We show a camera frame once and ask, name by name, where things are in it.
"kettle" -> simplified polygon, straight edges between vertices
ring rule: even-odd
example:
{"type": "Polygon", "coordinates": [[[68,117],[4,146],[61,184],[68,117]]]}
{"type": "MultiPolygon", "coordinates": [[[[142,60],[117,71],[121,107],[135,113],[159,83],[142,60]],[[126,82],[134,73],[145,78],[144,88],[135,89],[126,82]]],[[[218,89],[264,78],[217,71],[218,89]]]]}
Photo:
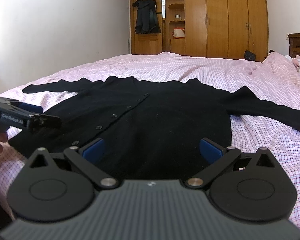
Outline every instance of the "kettle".
{"type": "Polygon", "coordinates": [[[184,39],[186,37],[186,31],[184,28],[174,28],[173,30],[173,38],[174,39],[184,39]]]}

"wooden cabinet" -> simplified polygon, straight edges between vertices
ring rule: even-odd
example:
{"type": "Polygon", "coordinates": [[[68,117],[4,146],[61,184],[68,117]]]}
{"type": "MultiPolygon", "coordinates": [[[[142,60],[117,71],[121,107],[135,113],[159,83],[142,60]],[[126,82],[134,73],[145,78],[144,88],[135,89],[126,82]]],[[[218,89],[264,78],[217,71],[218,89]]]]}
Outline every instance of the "wooden cabinet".
{"type": "Polygon", "coordinates": [[[205,57],[207,53],[206,0],[185,0],[186,55],[205,57]]]}
{"type": "MultiPolygon", "coordinates": [[[[162,12],[162,1],[157,1],[157,12],[162,12]]],[[[162,52],[162,14],[158,15],[161,33],[136,34],[135,25],[137,20],[137,8],[131,8],[131,48],[133,54],[155,55],[162,52]]]]}
{"type": "Polygon", "coordinates": [[[170,52],[185,55],[186,40],[185,39],[170,39],[170,52]]]}
{"type": "Polygon", "coordinates": [[[249,50],[257,55],[256,61],[264,61],[268,54],[268,15],[266,0],[248,0],[249,50]]]}
{"type": "Polygon", "coordinates": [[[228,0],[229,49],[228,58],[243,59],[248,48],[249,16],[247,0],[228,0]]]}
{"type": "MultiPolygon", "coordinates": [[[[158,14],[160,34],[135,34],[137,10],[131,10],[133,54],[158,54],[164,50],[192,57],[242,59],[249,50],[256,54],[257,61],[266,57],[269,36],[266,0],[165,2],[164,28],[162,14],[158,14]],[[185,28],[186,38],[173,39],[174,28],[185,28]]],[[[157,6],[160,13],[161,0],[157,0],[157,6]]]]}
{"type": "Polygon", "coordinates": [[[207,57],[228,57],[227,0],[207,1],[207,57]]]}

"door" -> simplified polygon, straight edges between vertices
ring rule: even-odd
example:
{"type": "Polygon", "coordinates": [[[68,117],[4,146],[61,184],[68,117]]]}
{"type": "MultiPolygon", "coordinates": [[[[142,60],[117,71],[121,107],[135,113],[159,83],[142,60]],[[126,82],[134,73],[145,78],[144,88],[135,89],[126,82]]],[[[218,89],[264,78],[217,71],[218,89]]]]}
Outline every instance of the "door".
{"type": "Polygon", "coordinates": [[[170,52],[183,56],[185,54],[185,39],[170,39],[170,52]]]}
{"type": "Polygon", "coordinates": [[[249,50],[263,62],[268,54],[268,14],[266,0],[248,0],[249,50]]]}
{"type": "Polygon", "coordinates": [[[227,0],[207,0],[207,57],[228,57],[227,0]]]}
{"type": "Polygon", "coordinates": [[[157,16],[161,33],[136,34],[137,7],[131,6],[131,43],[132,53],[137,55],[156,55],[162,52],[162,1],[157,1],[157,16]]]}
{"type": "Polygon", "coordinates": [[[249,16],[247,0],[228,0],[229,49],[228,58],[243,59],[248,49],[249,16]]]}
{"type": "Polygon", "coordinates": [[[206,0],[185,0],[186,55],[207,55],[206,0]]]}

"wooden shelf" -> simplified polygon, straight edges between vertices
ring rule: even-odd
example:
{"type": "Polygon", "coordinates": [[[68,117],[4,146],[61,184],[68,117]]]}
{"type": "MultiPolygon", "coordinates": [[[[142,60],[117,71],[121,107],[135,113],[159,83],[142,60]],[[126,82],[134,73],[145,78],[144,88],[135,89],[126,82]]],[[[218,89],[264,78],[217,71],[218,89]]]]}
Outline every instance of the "wooden shelf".
{"type": "Polygon", "coordinates": [[[184,9],[185,4],[184,3],[173,3],[173,4],[169,5],[168,8],[169,9],[184,9]]]}
{"type": "Polygon", "coordinates": [[[180,20],[178,20],[178,21],[170,21],[169,22],[169,24],[184,24],[185,23],[185,21],[180,21],[180,20]]]}

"pink checkered bedsheet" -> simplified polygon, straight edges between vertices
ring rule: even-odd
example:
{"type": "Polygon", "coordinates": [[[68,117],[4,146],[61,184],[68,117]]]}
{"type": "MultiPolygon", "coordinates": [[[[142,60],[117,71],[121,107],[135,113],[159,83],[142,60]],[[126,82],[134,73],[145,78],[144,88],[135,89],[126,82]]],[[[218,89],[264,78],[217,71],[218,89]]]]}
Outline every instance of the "pink checkered bedsheet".
{"type": "MultiPolygon", "coordinates": [[[[234,92],[249,87],[260,99],[300,109],[300,76],[294,65],[284,56],[271,53],[263,63],[245,60],[192,58],[168,52],[156,56],[123,55],[84,64],[43,77],[31,84],[56,82],[60,79],[76,81],[85,77],[91,81],[134,76],[139,80],[186,82],[198,78],[202,83],[234,92]]],[[[23,94],[27,85],[9,90],[1,96],[41,105],[47,110],[75,93],[41,92],[23,94]]],[[[231,116],[232,145],[244,152],[268,147],[281,163],[298,191],[298,201],[290,220],[300,228],[300,132],[266,117],[231,116]]],[[[10,128],[9,137],[18,133],[10,128]]],[[[8,143],[3,144],[0,156],[0,204],[11,214],[7,204],[7,190],[24,165],[25,158],[8,143]]]]}

